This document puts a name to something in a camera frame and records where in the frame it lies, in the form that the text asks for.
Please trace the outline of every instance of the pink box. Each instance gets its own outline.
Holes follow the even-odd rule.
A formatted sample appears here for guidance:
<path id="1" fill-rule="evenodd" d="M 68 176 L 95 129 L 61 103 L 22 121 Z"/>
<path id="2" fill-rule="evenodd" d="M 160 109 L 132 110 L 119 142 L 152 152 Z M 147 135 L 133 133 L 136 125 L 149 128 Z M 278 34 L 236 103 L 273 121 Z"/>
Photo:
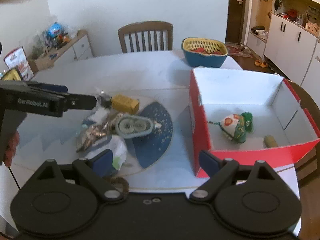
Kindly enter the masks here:
<path id="1" fill-rule="evenodd" d="M 220 159 L 232 158 L 243 165 L 265 160 L 273 168 L 296 163 L 320 141 L 320 132 L 300 98 L 283 77 L 260 72 L 196 68 L 191 71 L 189 105 L 195 173 L 198 155 L 208 150 Z M 253 132 L 238 144 L 223 135 L 217 125 L 229 114 L 253 114 Z M 272 135 L 279 147 L 267 148 L 263 139 Z"/>

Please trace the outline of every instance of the dining table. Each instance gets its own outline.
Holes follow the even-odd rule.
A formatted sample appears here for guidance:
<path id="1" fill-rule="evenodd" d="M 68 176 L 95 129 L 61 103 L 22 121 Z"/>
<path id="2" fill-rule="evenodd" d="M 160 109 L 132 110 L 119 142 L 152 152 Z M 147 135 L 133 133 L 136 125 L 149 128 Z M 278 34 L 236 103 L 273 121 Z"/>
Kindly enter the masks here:
<path id="1" fill-rule="evenodd" d="M 228 56 L 221 66 L 242 70 Z M 185 192 L 189 195 L 207 178 L 196 178 L 193 170 L 193 143 L 189 113 L 189 82 L 192 68 L 180 50 L 124 53 L 56 66 L 37 73 L 34 81 L 68 87 L 69 93 L 98 95 L 121 93 L 133 98 L 161 103 L 169 112 L 172 141 L 161 158 L 147 168 L 127 170 L 120 175 L 129 183 L 131 192 Z M 76 134 L 82 121 L 92 113 L 88 110 L 68 110 L 63 117 L 28 114 L 18 128 L 20 144 L 12 160 L 12 172 L 22 187 L 47 159 L 69 164 L 79 158 Z M 18 189 L 4 165 L 0 168 L 2 215 L 12 226 L 10 202 Z M 275 169 L 290 189 L 299 197 L 293 164 Z M 300 221 L 294 234 L 300 231 Z"/>

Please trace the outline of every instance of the beige cylindrical object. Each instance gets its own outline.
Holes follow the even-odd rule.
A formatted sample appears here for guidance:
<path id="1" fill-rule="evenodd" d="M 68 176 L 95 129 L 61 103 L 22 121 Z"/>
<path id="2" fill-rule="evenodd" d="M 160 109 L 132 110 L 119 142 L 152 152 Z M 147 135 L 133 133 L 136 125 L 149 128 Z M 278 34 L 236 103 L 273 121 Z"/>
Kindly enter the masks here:
<path id="1" fill-rule="evenodd" d="M 263 141 L 268 148 L 278 147 L 278 144 L 272 135 L 266 135 Z"/>

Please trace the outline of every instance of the door lock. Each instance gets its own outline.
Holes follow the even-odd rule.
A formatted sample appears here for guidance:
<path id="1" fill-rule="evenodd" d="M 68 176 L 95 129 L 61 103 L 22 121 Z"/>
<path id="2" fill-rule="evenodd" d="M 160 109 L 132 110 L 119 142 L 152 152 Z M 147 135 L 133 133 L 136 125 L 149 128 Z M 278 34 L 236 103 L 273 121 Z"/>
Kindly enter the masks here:
<path id="1" fill-rule="evenodd" d="M 237 0 L 239 2 L 239 4 L 242 4 L 243 3 L 243 0 Z"/>

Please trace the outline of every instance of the wooden chair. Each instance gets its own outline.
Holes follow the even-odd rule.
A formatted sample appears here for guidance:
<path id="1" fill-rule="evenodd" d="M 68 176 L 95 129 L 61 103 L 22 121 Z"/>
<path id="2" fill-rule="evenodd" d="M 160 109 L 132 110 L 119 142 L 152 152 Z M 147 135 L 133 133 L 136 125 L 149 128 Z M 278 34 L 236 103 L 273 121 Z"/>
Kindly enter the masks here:
<path id="1" fill-rule="evenodd" d="M 320 128 L 320 110 L 316 103 L 302 87 L 291 81 L 289 81 L 289 83 L 300 97 L 301 107 L 308 109 L 316 125 Z M 299 188 L 319 176 L 320 169 L 318 168 L 318 163 L 320 164 L 320 143 L 294 165 L 297 172 Z"/>
<path id="2" fill-rule="evenodd" d="M 161 21 L 148 21 L 148 22 L 138 22 L 126 25 L 118 30 L 119 40 L 121 44 L 121 49 L 123 53 L 127 53 L 127 46 L 125 44 L 124 36 L 129 35 L 130 49 L 131 52 L 134 52 L 133 42 L 131 34 L 135 34 L 137 51 L 140 51 L 138 32 L 141 32 L 142 40 L 142 50 L 146 51 L 146 42 L 144 39 L 144 32 L 148 32 L 148 49 L 152 51 L 151 46 L 151 34 L 150 31 L 154 31 L 154 50 L 158 50 L 158 38 L 156 31 L 160 31 L 160 50 L 164 50 L 164 40 L 163 40 L 163 31 L 167 31 L 167 46 L 168 50 L 172 50 L 172 24 Z"/>

